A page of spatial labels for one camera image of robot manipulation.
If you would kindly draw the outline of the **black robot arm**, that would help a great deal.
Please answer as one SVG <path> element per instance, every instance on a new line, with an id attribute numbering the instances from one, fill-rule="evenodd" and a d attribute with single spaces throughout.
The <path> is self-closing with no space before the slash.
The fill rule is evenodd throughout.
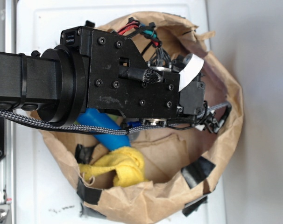
<path id="1" fill-rule="evenodd" d="M 175 119 L 179 79 L 150 68 L 131 39 L 80 26 L 62 31 L 60 44 L 43 54 L 0 52 L 0 110 L 37 111 L 57 127 L 88 108 Z"/>

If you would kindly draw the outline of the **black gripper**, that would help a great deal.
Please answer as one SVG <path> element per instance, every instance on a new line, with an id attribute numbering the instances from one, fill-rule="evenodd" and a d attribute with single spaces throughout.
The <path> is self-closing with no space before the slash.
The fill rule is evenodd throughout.
<path id="1" fill-rule="evenodd" d="M 60 43 L 83 61 L 86 108 L 125 118 L 176 118 L 180 75 L 158 71 L 160 82 L 142 81 L 150 67 L 131 39 L 80 26 L 62 31 Z"/>

